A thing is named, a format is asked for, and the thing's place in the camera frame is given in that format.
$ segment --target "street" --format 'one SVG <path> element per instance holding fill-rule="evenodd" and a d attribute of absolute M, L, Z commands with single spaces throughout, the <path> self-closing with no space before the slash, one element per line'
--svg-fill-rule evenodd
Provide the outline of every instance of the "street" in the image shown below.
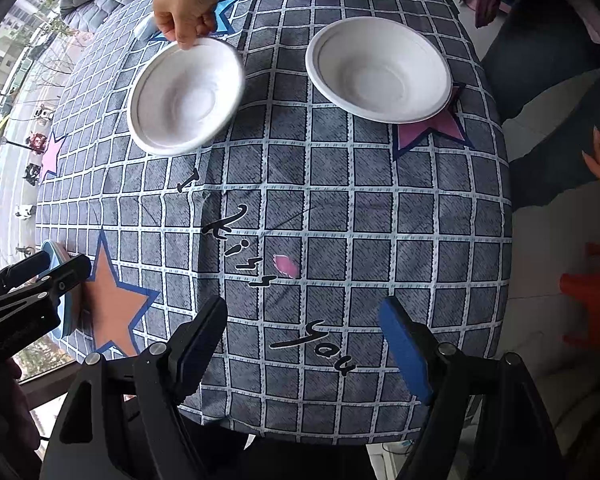
<path fill-rule="evenodd" d="M 56 106 L 69 77 L 64 72 L 70 72 L 68 69 L 84 51 L 85 40 L 84 37 L 81 41 L 58 37 L 34 62 L 14 102 L 5 138 L 24 144 L 34 132 L 47 137 L 51 134 L 50 123 L 42 127 L 31 118 L 41 104 Z M 25 148 L 10 144 L 0 147 L 0 268 L 22 259 L 23 256 L 16 252 L 17 246 L 35 246 L 35 216 L 21 220 L 14 212 L 21 204 L 37 202 L 38 187 L 29 184 L 23 176 L 27 164 L 40 164 L 41 160 L 41 155 Z"/>

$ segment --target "silver screw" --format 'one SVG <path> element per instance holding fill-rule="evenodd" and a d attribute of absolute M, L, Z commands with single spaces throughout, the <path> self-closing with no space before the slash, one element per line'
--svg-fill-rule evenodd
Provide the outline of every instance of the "silver screw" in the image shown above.
<path fill-rule="evenodd" d="M 504 360 L 511 366 L 517 366 L 522 362 L 522 358 L 513 352 L 507 352 L 504 355 Z"/>
<path fill-rule="evenodd" d="M 160 355 L 164 353 L 166 349 L 167 345 L 165 345 L 164 343 L 154 343 L 151 346 L 149 346 L 149 354 Z"/>
<path fill-rule="evenodd" d="M 91 352 L 87 357 L 84 358 L 84 362 L 88 365 L 94 365 L 100 360 L 100 354 L 97 352 Z"/>
<path fill-rule="evenodd" d="M 458 349 L 451 343 L 440 343 L 438 345 L 438 352 L 440 352 L 445 357 L 449 357 L 455 354 L 456 350 Z"/>

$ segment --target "orange star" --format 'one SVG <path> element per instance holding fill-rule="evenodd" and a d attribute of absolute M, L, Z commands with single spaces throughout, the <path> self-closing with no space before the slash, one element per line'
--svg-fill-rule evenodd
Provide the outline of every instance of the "orange star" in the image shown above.
<path fill-rule="evenodd" d="M 126 356 L 138 355 L 133 327 L 158 297 L 158 292 L 122 283 L 111 264 L 104 232 L 98 236 L 96 261 L 84 282 L 91 313 L 94 347 L 102 352 L 115 345 Z"/>

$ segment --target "checkered tablecloth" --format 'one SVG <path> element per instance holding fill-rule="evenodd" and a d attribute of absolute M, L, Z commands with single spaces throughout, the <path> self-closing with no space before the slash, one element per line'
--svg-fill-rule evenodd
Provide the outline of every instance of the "checkered tablecloth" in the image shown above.
<path fill-rule="evenodd" d="M 53 130 L 66 140 L 58 175 L 40 186 L 37 243 L 52 238 L 94 256 L 104 231 L 120 280 L 160 293 L 133 328 L 139 349 L 168 339 L 210 295 L 226 299 L 222 344 L 183 406 L 195 420 L 299 442 L 414 435 L 426 407 L 395 368 L 379 301 L 395 294 L 440 341 L 493 356 L 509 280 L 504 139 L 455 7 L 239 0 L 225 39 L 245 62 L 242 105 L 212 145 L 161 158 L 131 141 L 125 118 L 139 70 L 165 47 L 132 36 L 150 4 L 137 0 L 109 19 L 62 94 Z M 405 23 L 443 53 L 466 85 L 457 112 L 472 147 L 429 135 L 396 159 L 390 125 L 353 117 L 313 88 L 309 40 L 350 16 Z M 178 192 L 194 170 L 200 179 Z M 231 232 L 209 228 L 238 213 Z M 225 256 L 231 248 L 239 252 Z M 254 270 L 236 268 L 249 263 Z M 328 335 L 276 347 L 311 330 Z M 81 360 L 90 334 L 85 316 L 62 348 Z"/>

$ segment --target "paper bowl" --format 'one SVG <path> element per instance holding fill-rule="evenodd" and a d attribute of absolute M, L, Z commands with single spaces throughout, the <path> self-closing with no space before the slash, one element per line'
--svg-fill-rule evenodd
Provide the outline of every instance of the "paper bowl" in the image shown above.
<path fill-rule="evenodd" d="M 372 121 L 423 121 L 451 96 L 442 54 L 419 32 L 391 20 L 360 16 L 331 23 L 309 43 L 305 63 L 329 101 Z"/>
<path fill-rule="evenodd" d="M 231 45 L 199 38 L 181 50 L 174 43 L 151 59 L 131 89 L 131 136 L 153 155 L 192 152 L 228 123 L 243 91 L 242 60 Z"/>

